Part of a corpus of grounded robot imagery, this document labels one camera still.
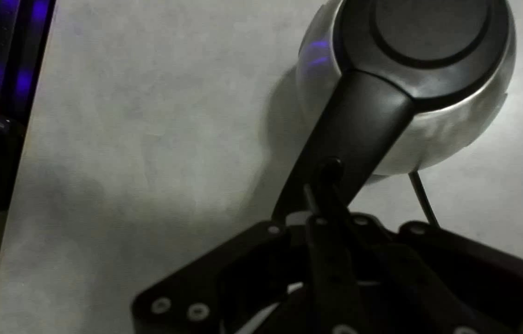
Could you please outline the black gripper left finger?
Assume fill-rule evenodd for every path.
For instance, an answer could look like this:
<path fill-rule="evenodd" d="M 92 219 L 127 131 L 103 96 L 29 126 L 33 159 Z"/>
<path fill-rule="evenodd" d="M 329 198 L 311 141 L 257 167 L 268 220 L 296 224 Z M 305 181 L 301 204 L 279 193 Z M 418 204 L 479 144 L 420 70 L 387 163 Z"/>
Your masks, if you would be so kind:
<path fill-rule="evenodd" d="M 346 213 L 329 187 L 305 185 L 313 311 L 320 334 L 365 334 L 363 306 L 344 237 Z"/>

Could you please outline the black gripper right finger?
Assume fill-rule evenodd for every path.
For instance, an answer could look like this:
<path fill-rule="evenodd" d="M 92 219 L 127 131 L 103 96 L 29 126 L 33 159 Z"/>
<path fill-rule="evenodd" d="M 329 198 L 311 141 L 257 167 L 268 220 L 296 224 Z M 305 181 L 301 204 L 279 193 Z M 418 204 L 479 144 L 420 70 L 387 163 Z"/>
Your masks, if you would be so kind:
<path fill-rule="evenodd" d="M 465 306 L 426 261 L 398 243 L 372 217 L 352 215 L 335 193 L 339 159 L 318 165 L 322 217 L 335 228 L 329 246 L 339 254 L 339 272 L 355 289 L 353 309 L 370 309 L 370 326 L 394 326 L 409 334 L 483 334 L 479 315 Z"/>

